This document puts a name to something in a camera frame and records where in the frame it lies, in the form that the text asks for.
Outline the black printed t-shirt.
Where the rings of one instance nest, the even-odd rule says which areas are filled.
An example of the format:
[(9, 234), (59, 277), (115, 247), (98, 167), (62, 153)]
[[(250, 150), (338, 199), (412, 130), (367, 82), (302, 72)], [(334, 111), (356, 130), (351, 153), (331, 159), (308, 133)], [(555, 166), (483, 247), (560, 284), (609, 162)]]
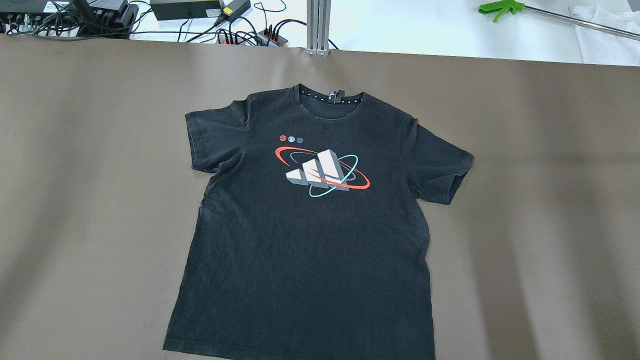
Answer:
[(185, 115), (208, 173), (164, 351), (232, 360), (434, 360), (419, 200), (473, 155), (365, 92), (302, 84)]

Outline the orange grey usb hub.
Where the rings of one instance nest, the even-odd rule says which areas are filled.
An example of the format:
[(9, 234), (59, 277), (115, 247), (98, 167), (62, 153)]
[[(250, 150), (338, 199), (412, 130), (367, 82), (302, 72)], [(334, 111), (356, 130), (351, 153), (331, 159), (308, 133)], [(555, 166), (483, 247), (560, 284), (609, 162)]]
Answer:
[(279, 35), (278, 32), (271, 27), (261, 30), (261, 32), (259, 32), (257, 36), (259, 39), (258, 43), (260, 46), (286, 47), (289, 43), (288, 39)]

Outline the black power adapter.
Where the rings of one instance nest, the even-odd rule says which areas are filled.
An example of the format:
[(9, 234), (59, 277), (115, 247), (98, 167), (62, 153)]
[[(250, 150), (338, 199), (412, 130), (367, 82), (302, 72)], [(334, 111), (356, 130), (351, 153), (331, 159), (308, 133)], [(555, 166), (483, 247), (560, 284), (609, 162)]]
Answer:
[(225, 7), (222, 7), (221, 13), (214, 22), (213, 27), (218, 27), (224, 22), (233, 23), (240, 18), (250, 7), (250, 0), (232, 0)]

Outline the black electronics box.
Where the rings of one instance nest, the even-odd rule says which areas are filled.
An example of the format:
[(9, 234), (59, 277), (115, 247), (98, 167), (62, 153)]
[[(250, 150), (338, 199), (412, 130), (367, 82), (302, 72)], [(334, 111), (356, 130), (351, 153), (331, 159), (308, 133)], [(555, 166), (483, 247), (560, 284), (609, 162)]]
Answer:
[(73, 0), (77, 16), (77, 36), (86, 38), (128, 39), (140, 8), (128, 0)]

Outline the white cloth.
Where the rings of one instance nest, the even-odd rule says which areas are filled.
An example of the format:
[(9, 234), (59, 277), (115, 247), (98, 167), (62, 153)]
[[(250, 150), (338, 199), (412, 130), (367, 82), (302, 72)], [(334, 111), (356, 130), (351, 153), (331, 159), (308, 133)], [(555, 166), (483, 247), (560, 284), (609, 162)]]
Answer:
[[(639, 11), (612, 13), (601, 6), (576, 5), (570, 6), (569, 12), (574, 18), (634, 34), (638, 34), (640, 30)], [(640, 66), (640, 42), (638, 40), (582, 26), (574, 27), (574, 31), (583, 63)]]

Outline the aluminium frame post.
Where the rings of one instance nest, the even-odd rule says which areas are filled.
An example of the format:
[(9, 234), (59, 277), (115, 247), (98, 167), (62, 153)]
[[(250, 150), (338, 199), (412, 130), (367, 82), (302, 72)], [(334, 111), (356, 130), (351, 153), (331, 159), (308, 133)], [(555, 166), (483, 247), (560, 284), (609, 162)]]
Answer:
[(329, 26), (331, 0), (307, 0), (306, 53), (329, 55)]

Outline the green handled reach tool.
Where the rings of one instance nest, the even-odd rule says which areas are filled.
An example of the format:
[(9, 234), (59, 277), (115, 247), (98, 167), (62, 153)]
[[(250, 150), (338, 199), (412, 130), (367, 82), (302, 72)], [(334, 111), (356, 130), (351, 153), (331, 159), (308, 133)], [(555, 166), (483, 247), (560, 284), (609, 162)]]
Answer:
[(540, 9), (537, 7), (528, 6), (523, 2), (519, 2), (518, 0), (498, 0), (494, 2), (484, 3), (484, 4), (481, 4), (477, 10), (479, 13), (483, 15), (494, 14), (494, 18), (493, 18), (494, 23), (498, 22), (500, 17), (505, 13), (510, 13), (514, 15), (519, 12), (530, 12), (533, 14), (544, 16), (546, 18), (551, 18), (561, 22), (565, 22), (570, 25), (575, 25), (578, 27), (599, 31), (604, 34), (615, 35), (618, 37), (631, 39), (634, 41), (640, 40), (640, 35), (635, 32), (622, 30), (615, 27), (610, 27), (607, 25), (603, 25), (601, 23), (590, 22), (588, 20), (583, 20), (583, 19), (572, 17), (572, 16), (567, 16), (564, 14), (554, 13), (554, 12)]

